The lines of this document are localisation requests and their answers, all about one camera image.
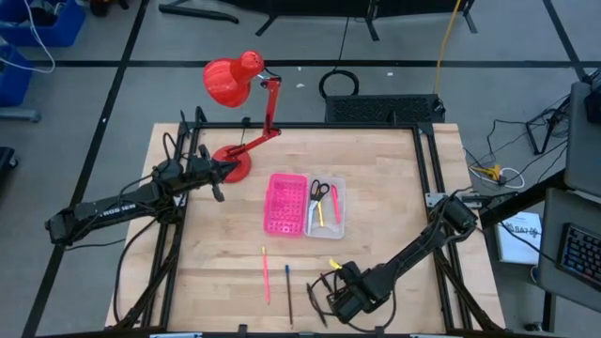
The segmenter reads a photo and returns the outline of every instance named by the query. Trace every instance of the keyboard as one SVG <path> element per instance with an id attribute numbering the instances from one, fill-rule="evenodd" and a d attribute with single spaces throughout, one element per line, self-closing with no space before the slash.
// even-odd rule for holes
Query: keyboard
<path id="1" fill-rule="evenodd" d="M 558 265 L 560 269 L 601 291 L 601 236 L 566 223 Z"/>
<path id="2" fill-rule="evenodd" d="M 359 95 L 331 96 L 326 102 L 328 122 L 444 122 L 434 113 L 436 95 Z"/>

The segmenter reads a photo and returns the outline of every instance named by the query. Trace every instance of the blue bin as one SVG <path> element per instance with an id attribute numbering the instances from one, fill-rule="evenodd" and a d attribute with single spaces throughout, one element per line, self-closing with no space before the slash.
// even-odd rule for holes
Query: blue bin
<path id="1" fill-rule="evenodd" d="M 58 13 L 58 20 L 53 26 L 36 26 L 39 38 L 46 47 L 72 45 L 84 24 L 84 10 L 75 3 L 75 0 L 49 0 L 48 2 L 53 5 L 65 2 L 65 6 Z M 39 46 L 28 25 L 0 26 L 0 36 L 15 46 Z"/>
<path id="2" fill-rule="evenodd" d="M 9 45 L 0 46 L 0 55 L 15 65 L 32 67 L 26 58 Z M 23 103 L 31 73 L 31 70 L 18 69 L 11 65 L 4 66 L 4 70 L 0 71 L 0 107 Z"/>
<path id="3" fill-rule="evenodd" d="M 27 17 L 23 0 L 0 0 L 0 21 L 15 23 Z"/>

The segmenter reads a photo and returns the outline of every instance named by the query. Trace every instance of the white cable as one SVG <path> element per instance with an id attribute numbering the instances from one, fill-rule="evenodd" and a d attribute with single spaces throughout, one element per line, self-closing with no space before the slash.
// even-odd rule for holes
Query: white cable
<path id="1" fill-rule="evenodd" d="M 27 0 L 23 0 L 23 1 L 25 2 L 25 6 L 27 7 L 27 14 L 29 14 L 29 24 L 30 24 L 29 30 L 31 30 L 31 34 L 34 36 L 34 39 L 39 43 L 39 45 L 44 50 L 44 52 L 46 52 L 46 55 L 48 55 L 48 58 L 50 58 L 50 62 L 52 62 L 52 66 L 50 67 L 50 69 L 34 69 L 34 68 L 29 68 L 29 67 L 24 67 L 24 66 L 13 64 L 12 62 L 9 62 L 8 60 L 3 59 L 2 57 L 0 57 L 0 61 L 6 63 L 7 65 L 11 65 L 12 67 L 18 68 L 18 69 L 33 70 L 33 71 L 37 71 L 37 72 L 44 73 L 44 74 L 50 74 L 51 72 L 54 71 L 56 64 L 54 62 L 53 56 L 50 55 L 50 52 L 48 52 L 48 49 L 46 48 L 46 46 L 44 46 L 44 43 L 41 41 L 41 38 L 39 38 L 38 31 L 36 30 L 36 26 L 34 25 L 34 16 L 33 16 L 33 14 L 31 14 L 31 7 L 29 7 L 29 3 L 27 2 Z"/>
<path id="2" fill-rule="evenodd" d="M 469 169 L 470 169 L 470 172 L 471 172 L 471 173 L 472 173 L 474 176 L 476 176 L 476 177 L 480 178 L 481 180 L 483 180 L 483 181 L 486 181 L 486 182 L 490 182 L 490 183 L 494 183 L 494 184 L 496 184 L 496 185 L 499 185 L 499 182 L 497 182 L 497 181 L 494 181 L 494 180 L 492 180 L 492 179 L 488 179 L 488 178 L 486 178 L 486 177 L 482 177 L 482 176 L 481 176 L 481 175 L 480 175 L 480 174 L 479 174 L 477 171 L 475 171 L 473 168 L 469 167 Z M 522 188 L 524 188 L 524 186 L 526 186 L 526 180 L 524 179 L 524 176 L 522 176 L 522 175 L 521 175 L 521 174 L 520 174 L 520 173 L 519 173 L 519 172 L 518 172 L 516 169 L 514 169 L 514 168 L 510 168 L 510 167 L 505 167 L 505 168 L 502 168 L 502 169 L 501 169 L 501 172 L 500 172 L 501 176 L 503 176 L 503 172 L 504 172 L 504 171 L 510 171 L 510 172 L 516 173 L 516 174 L 519 176 L 519 179 L 521 179 L 521 181 L 522 181 L 522 184 L 520 184 L 520 185 L 518 185 L 518 186 L 511 186 L 511 185 L 509 185 L 509 184 L 506 184 L 506 185 L 503 185 L 503 187 L 505 187 L 505 188 L 509 188 L 509 189 L 522 189 Z"/>

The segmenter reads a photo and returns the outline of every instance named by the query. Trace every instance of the gray floor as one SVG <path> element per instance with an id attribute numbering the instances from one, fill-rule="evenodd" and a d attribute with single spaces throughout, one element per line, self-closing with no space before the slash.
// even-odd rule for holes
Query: gray floor
<path id="1" fill-rule="evenodd" d="M 132 60 L 208 60 L 255 49 L 267 59 L 334 59 L 338 56 L 344 19 L 280 18 L 262 37 L 254 31 L 266 20 L 212 1 L 196 4 L 237 15 L 240 25 L 160 14 L 151 1 L 133 50 Z M 581 60 L 601 60 L 594 45 L 597 0 L 553 0 Z M 129 11 L 113 7 L 108 18 L 88 15 L 76 44 L 51 49 L 58 60 L 119 60 L 137 4 Z M 566 61 L 567 54 L 540 0 L 478 0 L 472 11 L 479 34 L 470 33 L 458 18 L 446 59 Z M 364 23 L 353 20 L 347 33 L 345 59 L 434 60 L 449 15 L 425 15 L 375 21 L 380 42 L 372 42 Z M 32 59 L 44 59 L 38 49 L 23 49 Z M 277 121 L 322 121 L 323 100 L 316 85 L 330 68 L 274 68 L 284 78 Z M 420 94 L 432 90 L 432 68 L 353 68 L 362 94 Z M 21 165 L 0 195 L 0 256 L 4 259 L 0 286 L 2 336 L 21 334 L 52 250 L 43 222 L 69 203 L 92 134 L 116 69 L 59 68 L 52 75 L 35 74 L 23 107 L 39 109 L 38 124 L 0 122 L 0 145 L 17 149 Z M 266 97 L 256 86 L 240 110 L 229 110 L 209 99 L 202 69 L 129 68 L 104 135 L 85 199 L 115 194 L 140 176 L 148 137 L 156 122 L 178 121 L 179 110 L 192 116 L 201 105 L 212 121 L 262 119 Z M 443 69 L 440 96 L 447 121 L 458 123 L 464 146 L 486 154 L 485 137 L 494 118 L 525 121 L 569 91 L 577 79 L 572 69 Z M 328 90 L 344 95 L 350 84 L 331 79 Z M 491 141 L 501 146 L 522 133 L 521 126 L 498 126 Z M 542 137 L 542 128 L 537 130 Z M 562 140 L 552 139 L 550 146 Z M 551 154 L 525 173 L 532 185 L 555 158 Z M 525 138 L 497 155 L 497 163 L 521 170 L 534 159 Z M 563 167 L 558 161 L 549 174 Z M 483 193 L 494 187 L 473 180 Z M 542 206 L 533 209 L 541 212 Z M 126 226 L 88 236 L 85 242 L 122 238 Z M 106 317 L 121 248 L 81 250 L 65 256 L 39 334 L 99 330 Z M 507 327 L 521 330 L 540 320 L 543 291 L 530 283 L 528 267 L 498 263 L 494 242 L 489 246 Z M 601 315 L 567 300 L 558 306 L 557 332 L 592 337 L 601 330 Z"/>

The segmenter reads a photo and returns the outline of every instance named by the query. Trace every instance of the pink plastic basket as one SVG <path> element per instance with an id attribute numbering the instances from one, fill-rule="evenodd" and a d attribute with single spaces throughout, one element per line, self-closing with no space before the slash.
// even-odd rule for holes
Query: pink plastic basket
<path id="1" fill-rule="evenodd" d="M 307 177 L 273 174 L 265 197 L 263 230 L 270 235 L 298 237 L 307 216 Z"/>

